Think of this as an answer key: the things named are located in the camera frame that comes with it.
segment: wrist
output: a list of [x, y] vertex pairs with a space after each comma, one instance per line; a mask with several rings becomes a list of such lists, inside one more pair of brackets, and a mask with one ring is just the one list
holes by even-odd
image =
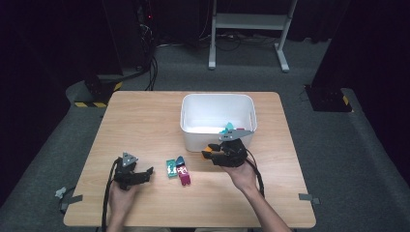
[[246, 198], [255, 197], [260, 195], [259, 190], [257, 187], [249, 187], [241, 189], [241, 192], [244, 194]]
[[121, 231], [123, 226], [124, 226], [124, 222], [125, 222], [125, 215], [123, 214], [113, 214], [111, 215], [110, 219], [109, 219], [109, 223], [108, 223], [108, 232], [111, 231]]

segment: gray carpet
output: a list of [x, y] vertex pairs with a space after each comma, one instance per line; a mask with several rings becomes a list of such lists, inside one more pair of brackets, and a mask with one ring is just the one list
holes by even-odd
[[[224, 49], [233, 43], [219, 43]], [[272, 44], [242, 44], [217, 50], [217, 68], [207, 70], [208, 49], [159, 47], [156, 91], [274, 91], [284, 107], [317, 223], [307, 231], [409, 231], [410, 189], [399, 176], [352, 90], [343, 89], [354, 112], [312, 110], [304, 91], [328, 43], [286, 42], [290, 66], [283, 73]], [[125, 80], [122, 91], [143, 90], [148, 73]], [[83, 83], [67, 90], [73, 101]], [[67, 227], [54, 196], [73, 187], [98, 131], [104, 108], [70, 111], [28, 167], [0, 210], [0, 231], [95, 231]]]

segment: white plastic bin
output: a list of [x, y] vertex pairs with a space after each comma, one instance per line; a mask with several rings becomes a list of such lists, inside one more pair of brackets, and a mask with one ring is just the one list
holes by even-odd
[[[253, 100], [238, 94], [190, 94], [184, 97], [181, 129], [190, 152], [201, 152], [208, 144], [220, 144], [221, 131], [228, 123], [235, 129], [256, 131]], [[246, 147], [253, 134], [242, 137]]]

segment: white metal frame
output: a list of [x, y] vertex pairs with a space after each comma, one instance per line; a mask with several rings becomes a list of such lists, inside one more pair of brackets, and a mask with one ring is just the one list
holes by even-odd
[[291, 0], [288, 14], [217, 14], [217, 0], [214, 0], [212, 17], [211, 46], [209, 50], [209, 69], [214, 70], [217, 66], [216, 36], [217, 28], [259, 29], [282, 31], [279, 43], [275, 43], [275, 52], [278, 55], [280, 67], [284, 73], [289, 72], [286, 58], [283, 53], [283, 45], [292, 22], [298, 0]]

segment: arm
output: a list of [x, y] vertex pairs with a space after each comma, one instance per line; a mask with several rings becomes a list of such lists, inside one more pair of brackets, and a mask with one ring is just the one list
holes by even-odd
[[283, 219], [260, 194], [252, 167], [245, 162], [239, 167], [223, 167], [233, 184], [247, 198], [265, 232], [291, 231]]
[[109, 218], [106, 232], [120, 232], [123, 230], [124, 222], [132, 207], [135, 194], [139, 186], [131, 186], [130, 190], [120, 189], [120, 185], [113, 181], [109, 189], [109, 206], [111, 216]]

